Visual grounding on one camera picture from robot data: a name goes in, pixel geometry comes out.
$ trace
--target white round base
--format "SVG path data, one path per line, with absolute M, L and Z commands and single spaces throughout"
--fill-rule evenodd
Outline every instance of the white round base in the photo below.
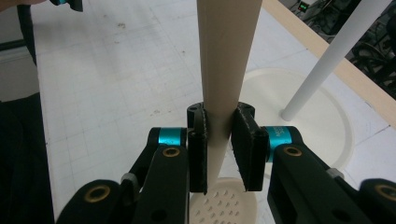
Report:
M 245 74 L 240 102 L 256 108 L 260 126 L 295 126 L 305 144 L 329 166 L 342 169 L 352 155 L 353 132 L 347 114 L 324 88 L 319 88 L 292 121 L 280 112 L 300 88 L 304 76 L 285 69 L 259 69 Z M 270 175 L 267 162 L 265 174 Z

